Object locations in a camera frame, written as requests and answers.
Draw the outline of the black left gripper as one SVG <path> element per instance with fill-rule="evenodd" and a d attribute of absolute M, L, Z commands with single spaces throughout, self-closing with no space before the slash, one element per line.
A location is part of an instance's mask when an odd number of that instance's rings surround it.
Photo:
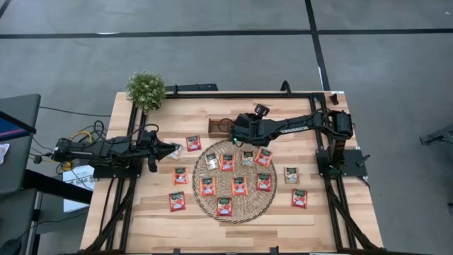
<path fill-rule="evenodd" d="M 162 152 L 160 156 L 158 151 L 158 144 L 160 150 L 166 150 L 165 152 Z M 156 162 L 158 162 L 159 160 L 161 161 L 163 159 L 175 159 L 176 156 L 176 144 L 165 143 L 162 141 L 159 142 L 156 131 L 142 131 L 139 137 L 139 146 L 141 149 L 148 151 L 148 167 L 150 172 L 157 172 Z"/>

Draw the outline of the orange peach tea packet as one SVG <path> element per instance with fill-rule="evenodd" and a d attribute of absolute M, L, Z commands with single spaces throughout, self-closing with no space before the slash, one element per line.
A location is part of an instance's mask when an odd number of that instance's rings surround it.
<path fill-rule="evenodd" d="M 200 195 L 201 196 L 215 196 L 216 186 L 215 178 L 207 177 L 200 179 Z"/>
<path fill-rule="evenodd" d="M 235 167 L 235 155 L 234 154 L 223 154 L 221 156 L 220 170 L 221 171 L 234 171 Z"/>
<path fill-rule="evenodd" d="M 255 158 L 255 163 L 268 167 L 272 161 L 273 153 L 265 148 L 260 148 L 257 152 L 256 158 Z"/>
<path fill-rule="evenodd" d="M 245 176 L 234 177 L 231 180 L 232 195 L 233 196 L 246 196 L 248 195 L 248 186 Z"/>
<path fill-rule="evenodd" d="M 185 167 L 176 167 L 174 169 L 173 184 L 188 184 L 188 170 Z"/>

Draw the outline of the wooden compartment box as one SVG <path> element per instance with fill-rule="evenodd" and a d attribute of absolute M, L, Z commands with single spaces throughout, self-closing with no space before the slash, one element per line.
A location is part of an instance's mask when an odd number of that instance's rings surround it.
<path fill-rule="evenodd" d="M 208 120 L 208 137 L 209 138 L 228 138 L 234 121 L 229 118 Z"/>

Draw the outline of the green potted plant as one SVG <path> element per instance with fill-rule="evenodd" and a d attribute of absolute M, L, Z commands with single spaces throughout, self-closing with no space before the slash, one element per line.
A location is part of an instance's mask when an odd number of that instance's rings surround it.
<path fill-rule="evenodd" d="M 127 99 L 143 113 L 160 109 L 166 100 L 165 81 L 159 74 L 135 72 L 125 84 Z"/>

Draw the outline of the round woven placemat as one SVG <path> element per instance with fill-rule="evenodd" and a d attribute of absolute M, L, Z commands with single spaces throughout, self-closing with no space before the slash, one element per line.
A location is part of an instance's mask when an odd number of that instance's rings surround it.
<path fill-rule="evenodd" d="M 275 198 L 277 188 L 277 172 L 274 164 L 271 162 L 268 167 L 260 166 L 255 163 L 255 158 L 259 148 L 249 144 L 237 146 L 228 140 L 221 140 L 210 145 L 199 156 L 193 170 L 192 187 L 195 200 L 202 211 L 211 218 L 225 223 L 239 224 L 249 222 L 260 217 L 272 204 Z M 242 152 L 253 151 L 254 166 L 242 165 Z M 208 170 L 205 155 L 215 153 L 218 156 L 219 168 Z M 234 171 L 221 171 L 220 162 L 223 154 L 235 155 Z M 256 179 L 259 173 L 269 173 L 272 176 L 271 192 L 257 191 Z M 232 195 L 231 180 L 234 177 L 245 176 L 248 186 L 248 195 Z M 200 179 L 214 177 L 216 186 L 216 195 L 200 195 Z M 233 215 L 217 216 L 217 199 L 220 197 L 232 198 Z"/>

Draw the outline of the white printed paper sheet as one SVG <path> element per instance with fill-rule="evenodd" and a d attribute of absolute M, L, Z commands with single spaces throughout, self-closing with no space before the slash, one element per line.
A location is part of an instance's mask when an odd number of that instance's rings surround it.
<path fill-rule="evenodd" d="M 83 188 L 89 191 L 93 191 L 96 185 L 96 181 L 93 177 L 94 168 L 89 165 L 78 166 L 71 171 L 65 171 L 63 173 L 63 182 Z M 63 200 L 63 212 L 71 213 L 82 208 L 87 208 L 88 203 L 80 203 L 74 200 Z"/>

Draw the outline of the black crossbar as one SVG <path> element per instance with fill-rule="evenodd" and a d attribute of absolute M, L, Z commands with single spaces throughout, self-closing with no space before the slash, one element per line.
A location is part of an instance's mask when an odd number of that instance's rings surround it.
<path fill-rule="evenodd" d="M 51 178 L 44 174 L 26 169 L 23 177 L 23 188 L 34 188 L 42 193 L 49 193 L 64 199 L 90 204 L 93 192 L 73 184 Z"/>

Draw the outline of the grey desk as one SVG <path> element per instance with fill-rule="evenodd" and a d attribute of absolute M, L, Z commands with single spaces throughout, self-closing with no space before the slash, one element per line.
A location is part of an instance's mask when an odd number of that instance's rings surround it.
<path fill-rule="evenodd" d="M 40 99 L 36 93 L 0 98 L 0 111 L 33 127 Z M 0 164 L 0 247 L 13 239 L 20 247 L 15 255 L 26 255 L 37 193 L 34 189 L 23 190 L 31 140 L 30 136 L 9 140 L 10 147 Z"/>

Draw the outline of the laptop with blue screen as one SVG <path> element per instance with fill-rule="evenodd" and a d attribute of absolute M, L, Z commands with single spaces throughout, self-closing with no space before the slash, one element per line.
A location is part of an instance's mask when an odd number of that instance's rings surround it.
<path fill-rule="evenodd" d="M 0 111 L 0 142 L 34 135 L 36 129 Z"/>

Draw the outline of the black computer mouse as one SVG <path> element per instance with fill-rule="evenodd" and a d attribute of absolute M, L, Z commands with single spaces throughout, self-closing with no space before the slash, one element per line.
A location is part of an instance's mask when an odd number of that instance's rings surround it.
<path fill-rule="evenodd" d="M 0 255 L 19 255 L 21 251 L 21 241 L 10 239 L 0 246 Z"/>

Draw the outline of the black stand leg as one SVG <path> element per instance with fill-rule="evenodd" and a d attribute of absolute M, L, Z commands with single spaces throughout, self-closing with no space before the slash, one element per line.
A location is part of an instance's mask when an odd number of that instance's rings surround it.
<path fill-rule="evenodd" d="M 433 142 L 453 145 L 453 124 L 447 125 L 431 134 L 420 136 L 419 139 L 422 145 L 431 145 Z"/>

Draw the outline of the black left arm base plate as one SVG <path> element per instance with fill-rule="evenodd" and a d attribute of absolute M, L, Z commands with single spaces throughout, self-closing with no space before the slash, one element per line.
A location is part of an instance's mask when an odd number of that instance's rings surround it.
<path fill-rule="evenodd" d="M 141 176 L 140 166 L 97 166 L 94 168 L 93 177 L 95 179 L 133 179 Z"/>

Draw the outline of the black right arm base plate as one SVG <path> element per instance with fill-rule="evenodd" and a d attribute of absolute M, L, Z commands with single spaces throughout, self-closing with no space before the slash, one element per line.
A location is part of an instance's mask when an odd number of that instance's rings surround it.
<path fill-rule="evenodd" d="M 366 177 L 368 176 L 366 166 L 358 167 L 355 162 L 363 158 L 362 152 L 357 149 L 344 151 L 345 161 L 342 165 L 334 167 L 329 161 L 329 152 L 319 150 L 316 152 L 316 161 L 319 174 L 328 179 L 337 179 L 340 176 Z"/>

